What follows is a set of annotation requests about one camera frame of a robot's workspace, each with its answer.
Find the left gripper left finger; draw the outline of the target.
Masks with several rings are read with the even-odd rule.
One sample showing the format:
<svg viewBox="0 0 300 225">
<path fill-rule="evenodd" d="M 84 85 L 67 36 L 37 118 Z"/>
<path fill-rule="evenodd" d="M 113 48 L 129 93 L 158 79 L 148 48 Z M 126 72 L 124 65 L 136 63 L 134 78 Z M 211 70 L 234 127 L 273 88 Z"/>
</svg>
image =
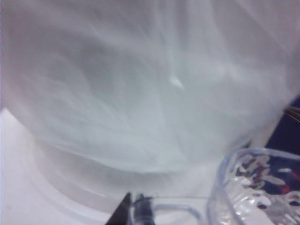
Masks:
<svg viewBox="0 0 300 225">
<path fill-rule="evenodd" d="M 128 192 L 110 216 L 106 225 L 127 225 L 131 202 L 131 193 Z"/>
</svg>

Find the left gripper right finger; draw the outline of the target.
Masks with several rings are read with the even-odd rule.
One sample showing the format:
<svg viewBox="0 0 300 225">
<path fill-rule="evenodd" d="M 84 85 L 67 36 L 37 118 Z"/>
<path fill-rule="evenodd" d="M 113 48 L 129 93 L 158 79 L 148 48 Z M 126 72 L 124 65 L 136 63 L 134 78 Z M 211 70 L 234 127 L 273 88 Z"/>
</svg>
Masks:
<svg viewBox="0 0 300 225">
<path fill-rule="evenodd" d="M 134 225 L 154 225 L 151 201 L 152 197 L 146 197 L 143 194 L 137 196 L 137 199 L 134 202 Z"/>
</svg>

